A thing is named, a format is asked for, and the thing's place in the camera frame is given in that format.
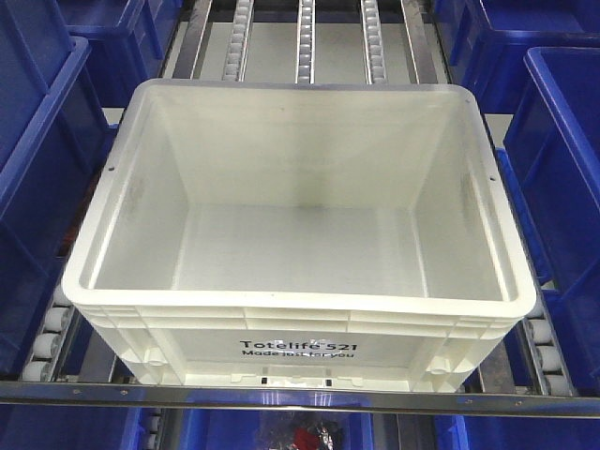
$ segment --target metal frame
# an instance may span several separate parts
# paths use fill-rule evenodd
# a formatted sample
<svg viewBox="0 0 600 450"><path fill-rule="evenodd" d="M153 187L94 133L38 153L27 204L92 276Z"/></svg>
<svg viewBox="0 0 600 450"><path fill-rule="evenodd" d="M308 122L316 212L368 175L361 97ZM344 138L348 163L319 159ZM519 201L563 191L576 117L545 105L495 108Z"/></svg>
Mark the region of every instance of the metal frame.
<svg viewBox="0 0 600 450"><path fill-rule="evenodd" d="M600 398L0 382L4 403L363 413L600 417Z"/></svg>
<svg viewBox="0 0 600 450"><path fill-rule="evenodd" d="M424 7L427 0L397 0L398 10L404 16L406 48L409 71L413 83L436 83L438 81L431 51L428 46ZM314 23L315 0L296 0L298 10L298 49L296 81L314 81ZM202 68L203 54L210 33L209 15L213 0L195 0L184 41L175 65L174 78L194 78ZM232 44L232 31L228 54L236 52L235 70L228 80L242 81L248 49L248 36L252 25L252 0L237 3L239 25L243 27L242 47ZM385 83L383 49L381 59L369 48L369 38L377 40L381 47L381 26L375 0L361 0L360 17L364 30L366 78L368 83ZM309 35L309 42L301 39ZM377 74L374 65L382 68ZM544 314L549 318L544 307ZM534 352L531 333L524 327L522 351ZM526 392L512 381L509 361L503 345L480 366L481 394L420 394L394 392L355 392L312 389L248 389L248 388L195 388L146 386L127 383L110 383L115 365L114 354L92 337L84 358L78 382L0 382L0 402L15 404L98 405L155 408L220 408L220 409L273 409L273 410L328 410L388 414L465 414L510 415L545 417L600 417L599 397L552 397L548 395L522 395ZM537 380L538 393L546 394L540 387L539 364L532 363L533 378Z"/></svg>

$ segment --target metal rail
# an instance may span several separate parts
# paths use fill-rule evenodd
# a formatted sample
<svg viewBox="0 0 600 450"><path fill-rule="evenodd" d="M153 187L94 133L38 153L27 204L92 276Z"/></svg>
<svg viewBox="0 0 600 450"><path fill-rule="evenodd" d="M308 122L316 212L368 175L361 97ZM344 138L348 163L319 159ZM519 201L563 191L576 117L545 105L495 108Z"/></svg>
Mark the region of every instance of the metal rail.
<svg viewBox="0 0 600 450"><path fill-rule="evenodd" d="M242 82L244 80L253 14L254 0L237 0L233 14L232 35L223 68L224 82Z"/></svg>
<svg viewBox="0 0 600 450"><path fill-rule="evenodd" d="M173 78L191 80L197 70L202 67L208 41L205 35L207 35L207 30L210 28L208 15L212 4L212 0L196 0L194 3L184 41L172 74Z"/></svg>
<svg viewBox="0 0 600 450"><path fill-rule="evenodd" d="M315 81L315 0L299 0L296 82Z"/></svg>
<svg viewBox="0 0 600 450"><path fill-rule="evenodd" d="M600 417L600 398L2 382L4 403L364 413Z"/></svg>
<svg viewBox="0 0 600 450"><path fill-rule="evenodd" d="M438 76L425 34L421 3L418 0L400 0L400 5L406 27L405 47L410 50L406 52L406 57L411 83L435 84Z"/></svg>
<svg viewBox="0 0 600 450"><path fill-rule="evenodd" d="M360 18L363 25L365 76L368 84L387 83L383 57L382 24L377 0L361 0Z"/></svg>

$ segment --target blue crate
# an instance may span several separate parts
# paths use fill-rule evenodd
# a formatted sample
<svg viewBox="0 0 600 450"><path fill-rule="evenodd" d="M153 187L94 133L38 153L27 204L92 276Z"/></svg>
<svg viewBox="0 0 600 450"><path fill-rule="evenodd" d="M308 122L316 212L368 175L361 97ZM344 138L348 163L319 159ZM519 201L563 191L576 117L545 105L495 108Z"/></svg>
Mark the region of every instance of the blue crate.
<svg viewBox="0 0 600 450"><path fill-rule="evenodd" d="M88 38L88 69L102 106L124 108L158 75L181 0L59 0L71 35Z"/></svg>
<svg viewBox="0 0 600 450"><path fill-rule="evenodd" d="M85 39L51 85L0 171L0 373L14 369L23 340L55 280L56 254L111 142L84 68Z"/></svg>
<svg viewBox="0 0 600 450"><path fill-rule="evenodd" d="M529 50L504 144L591 377L600 371L600 49Z"/></svg>
<svg viewBox="0 0 600 450"><path fill-rule="evenodd" d="M435 14L453 81L483 113L515 111L531 47L600 47L596 0L436 0Z"/></svg>
<svg viewBox="0 0 600 450"><path fill-rule="evenodd" d="M288 431L289 416L288 412L187 410L178 450L256 450L268 436ZM370 414L323 412L318 416L341 426L340 450L374 450Z"/></svg>
<svg viewBox="0 0 600 450"><path fill-rule="evenodd" d="M600 421L521 417L438 416L438 450L593 450Z"/></svg>
<svg viewBox="0 0 600 450"><path fill-rule="evenodd" d="M53 0L0 0L0 170L72 50Z"/></svg>
<svg viewBox="0 0 600 450"><path fill-rule="evenodd" d="M0 406L0 450L143 450L140 408Z"/></svg>

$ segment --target roller conveyor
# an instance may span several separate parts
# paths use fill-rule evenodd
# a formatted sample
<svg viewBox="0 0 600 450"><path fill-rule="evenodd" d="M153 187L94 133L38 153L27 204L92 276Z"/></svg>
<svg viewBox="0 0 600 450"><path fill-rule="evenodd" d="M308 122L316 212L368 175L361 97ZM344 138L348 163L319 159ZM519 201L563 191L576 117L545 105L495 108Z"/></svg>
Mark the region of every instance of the roller conveyor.
<svg viewBox="0 0 600 450"><path fill-rule="evenodd" d="M226 82L243 82L246 67L251 57L250 35L253 22L264 12L260 4L254 0L238 0L235 5L219 4L222 9L232 13L231 34L227 49L223 55L222 80ZM216 2L197 0L191 6L188 21L182 22L182 42L173 48L174 70L172 76L180 79L198 78L203 67L203 59L210 38L211 11ZM281 18L289 18L296 14L296 83L315 83L315 55L320 22L320 4L315 0L299 0L289 5L282 4L278 14ZM377 0L361 0L355 9L349 7L348 12L340 14L341 22L347 20L349 14L360 23L362 33L362 51L364 58L365 81L368 84L390 83L385 55L386 43L383 41L383 23L390 17L398 15L397 26L404 27L408 76L412 83L437 83L442 81L439 70L436 70L432 47L428 41L426 22L427 8L417 0L399 0L397 5L389 7L389 2ZM331 11L322 17L335 17ZM134 380L123 382L113 378L113 367L104 379L90 379L81 374L66 373L62 364L75 344L74 337L80 325L80 317L69 305L61 303L59 295L55 295L48 310L48 320L40 327L36 343L28 357L19 382L2 382L0 397L15 402L85 404L120 404L143 406L210 406L212 408L236 406L240 408L272 408L272 409L328 409L329 405L317 403L315 398L332 395L327 392L297 390L257 390L263 393L263 403L244 397L244 390L231 389L227 392L194 388L171 388L164 386L141 386ZM548 311L540 301L538 308L517 326L520 349L527 361L527 369L532 379L531 386L515 386L512 381L511 368L503 346L497 349L479 368L480 389L474 392L460 392L453 395L431 394L381 394L365 393L364 405L357 405L353 411L386 412L386 413L463 413L463 414L507 414L507 415L552 415L552 416L600 416L600 400L579 397L570 381L556 333L549 318ZM84 359L82 373L89 373L87 365L98 364L98 361L111 361L114 356L94 358L107 350L90 352ZM30 382L51 382L40 384ZM336 393L342 397L352 398L352 393ZM226 396L236 399L225 402L220 398ZM154 422L150 428L157 428L153 441L147 448L157 448L163 439L158 436L158 427Z"/></svg>

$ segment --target white roller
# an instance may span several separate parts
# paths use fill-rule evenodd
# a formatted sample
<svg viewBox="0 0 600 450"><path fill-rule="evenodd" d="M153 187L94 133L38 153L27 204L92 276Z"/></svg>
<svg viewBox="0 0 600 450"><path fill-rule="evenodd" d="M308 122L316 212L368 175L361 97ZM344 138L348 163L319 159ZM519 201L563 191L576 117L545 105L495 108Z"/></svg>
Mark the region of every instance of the white roller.
<svg viewBox="0 0 600 450"><path fill-rule="evenodd" d="M544 307L542 306L542 302L540 300L535 302L535 307L533 307L532 312L527 315L528 319L533 319L536 317L544 317Z"/></svg>
<svg viewBox="0 0 600 450"><path fill-rule="evenodd" d="M144 447L144 449L145 450L155 450L155 448L157 448L157 443L158 443L158 435L151 434L148 436L148 439L146 440L146 446Z"/></svg>
<svg viewBox="0 0 600 450"><path fill-rule="evenodd" d="M67 325L69 309L68 307L51 307L44 318L44 328L46 331L60 333Z"/></svg>
<svg viewBox="0 0 600 450"><path fill-rule="evenodd" d="M22 370L21 378L24 382L41 382L48 375L50 363L46 361L33 361Z"/></svg>
<svg viewBox="0 0 600 450"><path fill-rule="evenodd" d="M54 358L60 344L60 335L43 333L34 341L34 356L37 358Z"/></svg>
<svg viewBox="0 0 600 450"><path fill-rule="evenodd" d="M156 433L158 431L158 428L160 427L160 416L159 415L150 416L146 419L145 423L146 423L146 429L148 431L150 431L151 433Z"/></svg>
<svg viewBox="0 0 600 450"><path fill-rule="evenodd" d="M536 344L548 344L552 340L552 329L548 321L535 319L529 321L532 330L533 342Z"/></svg>
<svg viewBox="0 0 600 450"><path fill-rule="evenodd" d="M569 383L563 375L546 375L548 391L552 396L570 396Z"/></svg>
<svg viewBox="0 0 600 450"><path fill-rule="evenodd" d="M57 284L56 288L54 288L54 293L52 294L52 305L55 307L70 307L71 306L71 302L65 296L65 293L63 292L63 288L60 284Z"/></svg>
<svg viewBox="0 0 600 450"><path fill-rule="evenodd" d="M542 362L542 370L545 372L553 372L561 369L561 356L555 347L549 345L541 345L537 347L540 359Z"/></svg>

